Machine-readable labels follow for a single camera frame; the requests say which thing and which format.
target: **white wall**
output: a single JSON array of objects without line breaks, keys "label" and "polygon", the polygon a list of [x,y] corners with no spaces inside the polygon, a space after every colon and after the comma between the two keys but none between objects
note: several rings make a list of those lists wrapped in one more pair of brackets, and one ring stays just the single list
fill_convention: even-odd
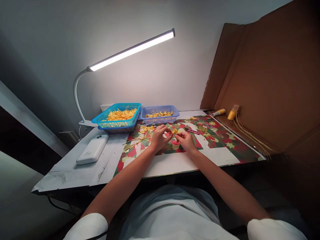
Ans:
[{"label": "white wall", "polygon": [[[45,239],[72,219],[31,193],[42,174],[0,151],[0,233],[1,239]],[[68,205],[54,202],[66,209]]]},{"label": "white wall", "polygon": [[84,76],[79,103],[86,119],[100,112],[100,104],[117,102],[196,110],[223,24],[256,21],[288,2],[2,0],[2,65],[17,80],[2,81],[54,133],[76,130],[81,120],[72,95],[77,73],[175,28],[174,39]]}]

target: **fingers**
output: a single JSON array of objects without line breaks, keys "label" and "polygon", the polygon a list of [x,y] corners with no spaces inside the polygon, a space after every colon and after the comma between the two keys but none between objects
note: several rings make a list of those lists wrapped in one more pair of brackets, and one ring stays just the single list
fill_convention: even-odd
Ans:
[{"label": "fingers", "polygon": [[172,134],[171,130],[169,128],[167,128],[165,125],[163,125],[162,128],[158,129],[159,133],[164,134],[164,132],[170,133]]},{"label": "fingers", "polygon": [[186,132],[181,132],[179,133],[179,136],[182,137],[182,138],[186,138],[188,135],[190,135],[190,133],[186,133]]},{"label": "fingers", "polygon": [[171,131],[170,128],[167,128],[166,132],[167,132],[167,133],[170,133],[170,134],[172,133],[172,131]]},{"label": "fingers", "polygon": [[181,139],[183,139],[183,138],[182,138],[182,137],[180,137],[178,134],[176,134],[176,136],[175,136],[175,137],[176,137],[177,142],[180,142],[180,140],[181,140]]},{"label": "fingers", "polygon": [[157,127],[157,130],[160,130],[160,129],[162,129],[162,128],[164,128],[165,127],[165,125],[160,125],[159,127]]},{"label": "fingers", "polygon": [[173,134],[171,133],[168,137],[163,138],[163,141],[164,141],[165,143],[168,143],[168,142],[172,139],[172,137],[173,137]]}]

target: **thread spool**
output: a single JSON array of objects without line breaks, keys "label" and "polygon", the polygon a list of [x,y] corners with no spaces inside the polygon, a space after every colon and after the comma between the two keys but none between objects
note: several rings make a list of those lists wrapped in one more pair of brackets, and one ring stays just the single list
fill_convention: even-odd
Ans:
[{"label": "thread spool", "polygon": [[236,117],[236,114],[237,114],[237,112],[239,110],[239,107],[240,106],[238,104],[233,105],[233,108],[229,112],[228,120],[234,120],[234,118]]},{"label": "thread spool", "polygon": [[223,108],[223,109],[220,109],[220,110],[212,113],[211,116],[215,117],[215,116],[222,115],[222,114],[225,114],[225,113],[226,113],[226,110]]}]

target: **white shirt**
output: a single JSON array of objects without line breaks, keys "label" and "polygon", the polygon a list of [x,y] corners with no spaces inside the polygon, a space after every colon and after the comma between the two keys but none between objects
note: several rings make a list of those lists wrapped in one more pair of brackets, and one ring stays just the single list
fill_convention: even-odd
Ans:
[{"label": "white shirt", "polygon": [[[217,216],[218,209],[205,191],[166,185],[132,204],[119,239],[238,239],[223,229]],[[85,240],[107,229],[106,219],[92,213],[80,219],[65,240]],[[306,239],[294,226],[273,219],[253,219],[247,231],[250,240]]]}]

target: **paper craft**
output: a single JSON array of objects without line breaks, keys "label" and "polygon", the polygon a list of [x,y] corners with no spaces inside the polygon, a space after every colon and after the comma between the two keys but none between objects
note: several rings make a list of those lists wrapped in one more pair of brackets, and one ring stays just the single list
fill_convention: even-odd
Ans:
[{"label": "paper craft", "polygon": [[[143,121],[138,121],[137,126],[133,131],[134,135],[143,135],[143,133],[140,133],[141,125],[143,125]],[[225,147],[239,160],[238,163],[264,160],[264,158],[262,158],[260,154],[258,154],[255,150],[245,144],[237,136],[230,133],[224,126],[221,126],[210,116],[195,116],[189,119],[179,119],[173,123],[166,123],[165,125],[167,127],[171,127],[170,129],[174,127],[178,132],[185,132],[185,130],[183,129],[185,127],[194,131],[198,131],[200,133],[199,135],[189,132],[192,135],[194,144],[198,150]],[[134,135],[130,134],[128,137],[128,141],[132,140],[134,138]],[[137,140],[130,141],[124,146],[124,151],[121,154],[121,158],[114,175],[116,175],[123,169],[126,161],[132,162],[134,158],[136,158],[150,145],[150,142],[142,141],[141,143],[136,144],[131,149],[128,149],[135,143],[137,143]],[[156,153],[156,156],[181,152],[185,152],[185,150],[179,143],[176,142],[175,137],[173,137],[166,145],[166,147]],[[214,151],[206,151],[206,153],[214,154]],[[224,162],[226,163],[225,165],[237,164],[234,161],[227,162],[223,159],[219,159],[217,161],[219,161],[220,166],[222,166],[221,164],[223,164]]]}]

